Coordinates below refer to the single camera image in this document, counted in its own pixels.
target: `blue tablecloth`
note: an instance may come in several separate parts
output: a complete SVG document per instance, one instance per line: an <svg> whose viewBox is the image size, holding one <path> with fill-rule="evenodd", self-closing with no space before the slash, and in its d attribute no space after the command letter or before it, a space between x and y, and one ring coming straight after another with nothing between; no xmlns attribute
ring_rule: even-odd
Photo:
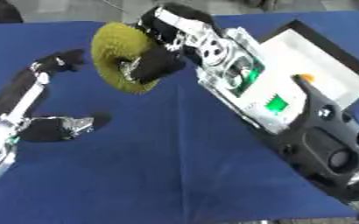
<svg viewBox="0 0 359 224"><path fill-rule="evenodd" d="M359 12L218 17L256 38L295 18L359 58ZM0 24L0 87L33 60L89 48L102 24ZM69 143L20 144L0 180L0 224L218 223L354 213L313 188L196 83L191 66L143 95L116 91L92 66L53 80L39 115L109 111ZM359 120L359 102L353 107Z"/></svg>

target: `blue cloth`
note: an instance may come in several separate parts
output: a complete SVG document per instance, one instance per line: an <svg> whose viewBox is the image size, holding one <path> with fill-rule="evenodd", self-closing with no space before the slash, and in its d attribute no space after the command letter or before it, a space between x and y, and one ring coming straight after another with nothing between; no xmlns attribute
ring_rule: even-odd
<svg viewBox="0 0 359 224"><path fill-rule="evenodd" d="M256 38L295 18L359 58L359 12L218 17ZM0 87L33 60L89 49L101 23L0 25ZM113 122L68 143L22 143L0 180L0 224L217 223L351 216L255 140L198 86L192 66L143 95L116 91L89 60L63 73L37 115L109 111ZM353 107L359 119L359 102Z"/></svg>

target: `yellow sponge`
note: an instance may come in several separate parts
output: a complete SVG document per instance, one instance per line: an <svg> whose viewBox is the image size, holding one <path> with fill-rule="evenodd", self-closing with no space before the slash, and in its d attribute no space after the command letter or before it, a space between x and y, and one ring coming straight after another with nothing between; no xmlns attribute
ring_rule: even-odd
<svg viewBox="0 0 359 224"><path fill-rule="evenodd" d="M152 41L141 31L121 23L109 23L94 36L91 54L98 73L113 88L132 94L152 89L157 80L148 84L132 83L120 70L121 60L133 61L150 49Z"/></svg>

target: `wire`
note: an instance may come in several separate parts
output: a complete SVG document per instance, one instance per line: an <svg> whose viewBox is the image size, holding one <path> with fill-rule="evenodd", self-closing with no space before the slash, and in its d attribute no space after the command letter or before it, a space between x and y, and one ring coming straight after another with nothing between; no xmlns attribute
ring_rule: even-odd
<svg viewBox="0 0 359 224"><path fill-rule="evenodd" d="M108 4L108 5L110 5L110 6L112 6L112 7L114 7L114 8L116 8L116 9L119 9L120 11L123 11L123 12L125 12L125 13L129 13L128 11L126 11L125 9L123 9L123 8L121 8L121 7L119 7L119 6L117 6L117 5L115 5L115 4L113 4L113 3L111 3L109 0L102 0L104 3L106 3L106 4Z"/></svg>

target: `robotic hand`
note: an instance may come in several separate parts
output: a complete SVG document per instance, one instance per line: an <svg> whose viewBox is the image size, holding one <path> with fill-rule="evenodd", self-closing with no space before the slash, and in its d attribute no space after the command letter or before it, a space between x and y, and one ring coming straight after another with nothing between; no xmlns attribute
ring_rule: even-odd
<svg viewBox="0 0 359 224"><path fill-rule="evenodd" d="M18 73L0 92L0 177L15 161L19 139L29 142L56 142L74 139L100 128L107 115L76 119L66 116L32 117L45 99L50 79L59 72L77 71L84 64L82 50L58 52L38 59Z"/></svg>
<svg viewBox="0 0 359 224"><path fill-rule="evenodd" d="M243 28L221 30L203 12L167 3L144 14L137 28L156 47L132 63L125 74L130 81L153 81L181 69L188 57L198 66L199 83L255 136L302 177L359 212L359 125L335 102L300 75L278 77L284 68L266 59ZM166 55L159 63L151 59L156 52Z"/></svg>

